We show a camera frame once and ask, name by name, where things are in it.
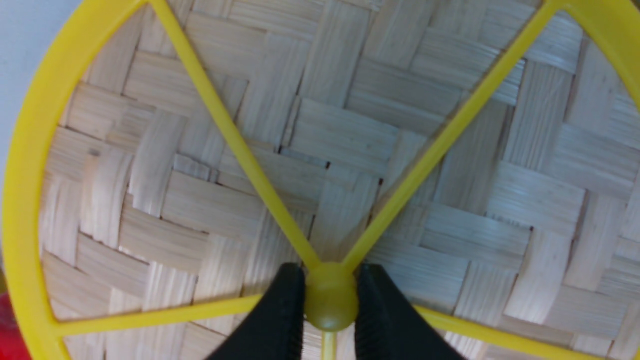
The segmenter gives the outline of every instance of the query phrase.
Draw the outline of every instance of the yellow rim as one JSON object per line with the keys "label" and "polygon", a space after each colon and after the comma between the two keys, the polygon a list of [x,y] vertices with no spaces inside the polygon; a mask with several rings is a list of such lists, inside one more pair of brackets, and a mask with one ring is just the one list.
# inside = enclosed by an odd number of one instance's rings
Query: yellow rim
{"label": "yellow rim", "polygon": [[[225,300],[169,311],[78,322],[59,322],[52,313],[38,251],[40,192],[49,147],[57,121],[84,70],[109,37],[146,3],[153,6],[215,123],[293,247],[310,269],[322,263],[251,154],[166,1],[85,0],[58,35],[33,80],[17,121],[7,165],[3,203],[6,279],[20,329],[34,359],[70,359],[64,336],[245,313],[259,300],[259,297]],[[637,60],[640,58],[640,13],[630,0],[546,0],[347,255],[343,265],[348,270],[354,270],[373,248],[433,167],[559,10],[566,10],[572,15],[598,44],[640,107],[640,61]],[[434,327],[500,347],[549,359],[598,359],[428,309],[417,309]],[[335,333],[323,335],[323,359],[335,359],[335,342]]]}

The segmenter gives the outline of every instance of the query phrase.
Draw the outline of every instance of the woven bamboo basket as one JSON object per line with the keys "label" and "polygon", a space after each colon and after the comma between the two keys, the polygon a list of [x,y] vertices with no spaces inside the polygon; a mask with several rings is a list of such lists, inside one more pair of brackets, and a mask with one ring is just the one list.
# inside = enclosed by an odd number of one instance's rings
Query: woven bamboo basket
{"label": "woven bamboo basket", "polygon": [[[371,218],[535,0],[170,0],[323,261]],[[373,248],[414,303],[617,360],[640,346],[640,116],[560,12]],[[40,212],[60,320],[264,293],[300,261],[151,8],[78,84]],[[202,359],[243,315],[72,336],[74,359]],[[354,359],[353,326],[338,359]],[[469,359],[531,359],[442,332]],[[305,326],[304,359],[321,333]]]}

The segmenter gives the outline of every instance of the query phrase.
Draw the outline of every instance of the yellow spoke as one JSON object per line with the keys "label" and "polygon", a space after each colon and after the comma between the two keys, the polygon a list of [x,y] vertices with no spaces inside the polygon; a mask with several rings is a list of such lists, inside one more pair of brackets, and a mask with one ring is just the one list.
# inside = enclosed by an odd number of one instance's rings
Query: yellow spoke
{"label": "yellow spoke", "polygon": [[451,123],[442,131],[442,134],[423,155],[416,167],[409,173],[378,213],[378,216],[356,242],[351,252],[342,262],[347,269],[355,271],[364,260],[380,236],[387,230],[391,222],[429,176],[433,168],[444,157],[453,143],[462,135],[462,132],[473,121],[491,95],[500,87],[500,84],[509,75],[511,69],[520,61],[558,9],[559,5],[557,3],[547,2],[531,19],[520,36],[513,42],[513,45],[490,71],[471,98],[462,106]]}
{"label": "yellow spoke", "polygon": [[63,322],[57,326],[58,336],[88,334],[90,332],[104,332],[170,325],[173,323],[190,322],[201,319],[217,318],[226,315],[248,313],[260,301],[262,295],[242,297],[240,299],[221,300],[207,304],[179,307],[150,313],[136,313],[111,316],[92,320]]}
{"label": "yellow spoke", "polygon": [[276,193],[269,179],[258,164],[258,161],[255,159],[255,156],[251,153],[249,146],[247,146],[244,138],[234,124],[233,119],[229,116],[222,100],[220,100],[216,89],[211,85],[207,73],[189,43],[189,39],[182,31],[180,23],[173,15],[171,8],[165,0],[150,0],[150,3],[153,5],[156,15],[169,35],[198,93],[202,97],[207,109],[209,109],[211,117],[227,141],[229,148],[231,148],[231,151],[236,155],[238,163],[251,181],[251,184],[264,201],[280,228],[282,228],[282,232],[289,239],[298,255],[300,255],[302,261],[304,261],[310,269],[316,268],[321,263],[318,255],[285,207],[282,199]]}
{"label": "yellow spoke", "polygon": [[338,333],[322,333],[322,360],[336,360],[338,351]]}
{"label": "yellow spoke", "polygon": [[474,322],[468,322],[453,316],[445,315],[437,311],[414,306],[418,313],[434,328],[455,332],[469,338],[474,338],[485,343],[497,345],[517,352],[542,357],[544,359],[576,359],[596,360],[597,356],[591,356],[574,352],[565,348],[555,347],[539,341],[530,340],[507,332],[502,332],[491,327],[482,326]]}

